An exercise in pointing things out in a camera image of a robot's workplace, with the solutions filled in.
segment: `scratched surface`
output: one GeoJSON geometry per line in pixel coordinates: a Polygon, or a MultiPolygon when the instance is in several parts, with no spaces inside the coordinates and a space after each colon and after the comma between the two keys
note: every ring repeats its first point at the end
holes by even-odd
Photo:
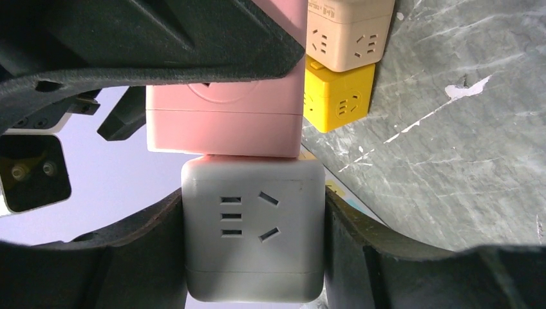
{"type": "Polygon", "coordinates": [[[546,0],[397,2],[369,116],[304,145],[412,238],[546,243],[546,0]]]}

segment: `power strip cube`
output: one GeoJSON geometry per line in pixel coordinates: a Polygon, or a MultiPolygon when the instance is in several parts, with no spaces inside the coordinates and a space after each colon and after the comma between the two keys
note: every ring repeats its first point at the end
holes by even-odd
{"type": "Polygon", "coordinates": [[[303,115],[322,133],[364,118],[374,75],[375,64],[336,73],[307,56],[303,115]]]}
{"type": "MultiPolygon", "coordinates": [[[[305,46],[307,0],[253,0],[305,46]]],[[[305,57],[282,79],[148,86],[150,151],[296,158],[305,57]]]]}
{"type": "Polygon", "coordinates": [[[379,62],[394,0],[308,0],[307,54],[334,72],[379,62]]]}
{"type": "Polygon", "coordinates": [[[307,303],[324,281],[325,171],[317,160],[204,156],[182,168],[189,293],[307,303]]]}

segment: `black mechanical part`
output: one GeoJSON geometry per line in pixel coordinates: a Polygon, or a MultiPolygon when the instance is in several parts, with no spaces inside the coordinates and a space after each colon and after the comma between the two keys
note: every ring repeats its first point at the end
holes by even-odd
{"type": "Polygon", "coordinates": [[[72,193],[61,141],[55,135],[0,136],[0,179],[12,212],[64,201],[72,193]]]}
{"type": "Polygon", "coordinates": [[[39,111],[20,119],[14,129],[51,129],[66,113],[94,115],[100,104],[95,100],[100,90],[81,93],[48,105],[39,111]]]}
{"type": "Polygon", "coordinates": [[[179,191],[69,243],[0,243],[0,308],[184,308],[179,191]]]}
{"type": "Polygon", "coordinates": [[[545,308],[546,248],[446,251],[377,223],[327,191],[331,308],[545,308]]]}
{"type": "Polygon", "coordinates": [[[251,0],[0,3],[0,133],[114,86],[287,75],[305,49],[251,0]]]}
{"type": "MultiPolygon", "coordinates": [[[[543,308],[546,249],[450,252],[407,238],[327,189],[332,309],[543,308]]],[[[183,308],[179,191],[71,243],[0,243],[0,308],[183,308]]]]}
{"type": "Polygon", "coordinates": [[[146,87],[129,87],[97,133],[109,142],[127,140],[145,124],[146,87]]]}

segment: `beige power strip cube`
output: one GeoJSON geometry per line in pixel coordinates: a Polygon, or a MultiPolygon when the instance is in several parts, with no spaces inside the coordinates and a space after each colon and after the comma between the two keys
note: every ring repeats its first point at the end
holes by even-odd
{"type": "Polygon", "coordinates": [[[394,0],[308,0],[307,54],[334,72],[381,60],[394,0]]]}

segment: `yellow power strip cube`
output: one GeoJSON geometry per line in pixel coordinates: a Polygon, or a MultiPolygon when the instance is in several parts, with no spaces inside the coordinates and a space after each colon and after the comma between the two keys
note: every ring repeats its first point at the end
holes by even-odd
{"type": "Polygon", "coordinates": [[[375,64],[336,73],[306,56],[303,116],[322,133],[364,118],[374,74],[375,64]]]}

